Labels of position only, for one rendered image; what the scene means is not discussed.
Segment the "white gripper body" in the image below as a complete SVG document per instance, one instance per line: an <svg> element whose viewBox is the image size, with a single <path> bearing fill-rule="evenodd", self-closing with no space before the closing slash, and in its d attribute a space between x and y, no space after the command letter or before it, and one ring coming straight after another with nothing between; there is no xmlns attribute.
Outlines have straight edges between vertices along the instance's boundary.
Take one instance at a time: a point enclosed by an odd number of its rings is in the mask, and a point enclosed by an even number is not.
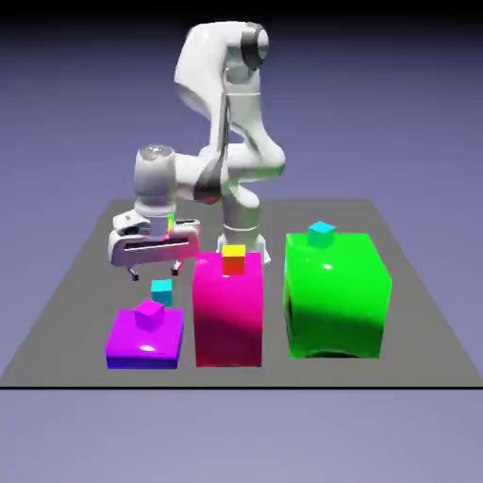
<svg viewBox="0 0 483 483"><path fill-rule="evenodd" d="M200 250L198 232L193 227L163 236L120 236L112 230L108 237L108 259L116 267L195 258Z"/></svg>

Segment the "small cyan cube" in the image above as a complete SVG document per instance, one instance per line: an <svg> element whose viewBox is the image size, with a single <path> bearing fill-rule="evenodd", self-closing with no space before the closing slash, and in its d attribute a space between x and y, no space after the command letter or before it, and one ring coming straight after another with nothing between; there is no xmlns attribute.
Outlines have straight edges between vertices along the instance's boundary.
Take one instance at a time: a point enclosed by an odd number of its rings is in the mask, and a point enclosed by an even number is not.
<svg viewBox="0 0 483 483"><path fill-rule="evenodd" d="M154 302L170 307L173 303L172 279L153 279L151 282L151 298Z"/></svg>
<svg viewBox="0 0 483 483"><path fill-rule="evenodd" d="M308 228L308 244L316 248L326 248L335 241L337 227L323 221L316 222Z"/></svg>

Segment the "small purple cube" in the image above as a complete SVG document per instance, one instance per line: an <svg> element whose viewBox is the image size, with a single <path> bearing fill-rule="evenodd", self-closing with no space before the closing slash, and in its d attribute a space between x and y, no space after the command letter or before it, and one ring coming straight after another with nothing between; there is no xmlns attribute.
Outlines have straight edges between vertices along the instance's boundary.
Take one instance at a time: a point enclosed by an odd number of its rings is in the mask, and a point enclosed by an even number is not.
<svg viewBox="0 0 483 483"><path fill-rule="evenodd" d="M163 304L153 300L144 300L134 309L136 327L148 332L158 330L163 323L164 312Z"/></svg>

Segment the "small red cube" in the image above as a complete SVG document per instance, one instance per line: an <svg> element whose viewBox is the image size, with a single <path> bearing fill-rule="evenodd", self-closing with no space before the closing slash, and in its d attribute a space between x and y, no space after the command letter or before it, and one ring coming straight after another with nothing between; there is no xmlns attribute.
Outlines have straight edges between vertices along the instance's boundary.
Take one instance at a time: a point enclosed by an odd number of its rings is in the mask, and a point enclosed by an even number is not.
<svg viewBox="0 0 483 483"><path fill-rule="evenodd" d="M245 271L245 245L225 244L222 247L223 275L243 275Z"/></svg>

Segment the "large purple box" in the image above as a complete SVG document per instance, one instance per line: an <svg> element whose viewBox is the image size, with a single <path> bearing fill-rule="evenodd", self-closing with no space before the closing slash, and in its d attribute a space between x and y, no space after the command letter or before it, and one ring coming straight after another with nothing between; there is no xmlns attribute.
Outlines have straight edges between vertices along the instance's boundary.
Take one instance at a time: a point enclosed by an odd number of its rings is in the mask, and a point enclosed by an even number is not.
<svg viewBox="0 0 483 483"><path fill-rule="evenodd" d="M140 328L133 309L121 309L105 347L109 369L176 369L183 337L183 310L165 311L154 329Z"/></svg>

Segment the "large pink box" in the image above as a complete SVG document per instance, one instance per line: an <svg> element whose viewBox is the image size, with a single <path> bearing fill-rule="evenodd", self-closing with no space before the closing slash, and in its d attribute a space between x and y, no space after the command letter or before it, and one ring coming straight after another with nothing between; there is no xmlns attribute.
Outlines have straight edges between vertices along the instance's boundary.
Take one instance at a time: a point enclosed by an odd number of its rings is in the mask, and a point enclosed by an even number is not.
<svg viewBox="0 0 483 483"><path fill-rule="evenodd" d="M220 253L199 254L192 278L196 365L261 366L263 306L259 253L245 256L242 275L224 275Z"/></svg>

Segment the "large green box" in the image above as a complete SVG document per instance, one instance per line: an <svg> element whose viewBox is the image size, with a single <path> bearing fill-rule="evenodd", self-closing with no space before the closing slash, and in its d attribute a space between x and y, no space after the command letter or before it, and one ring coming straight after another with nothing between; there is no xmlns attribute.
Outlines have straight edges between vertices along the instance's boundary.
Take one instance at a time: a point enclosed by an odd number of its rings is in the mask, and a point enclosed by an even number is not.
<svg viewBox="0 0 483 483"><path fill-rule="evenodd" d="M371 237L338 233L326 248L286 236L283 306L293 358L379 358L391 276Z"/></svg>

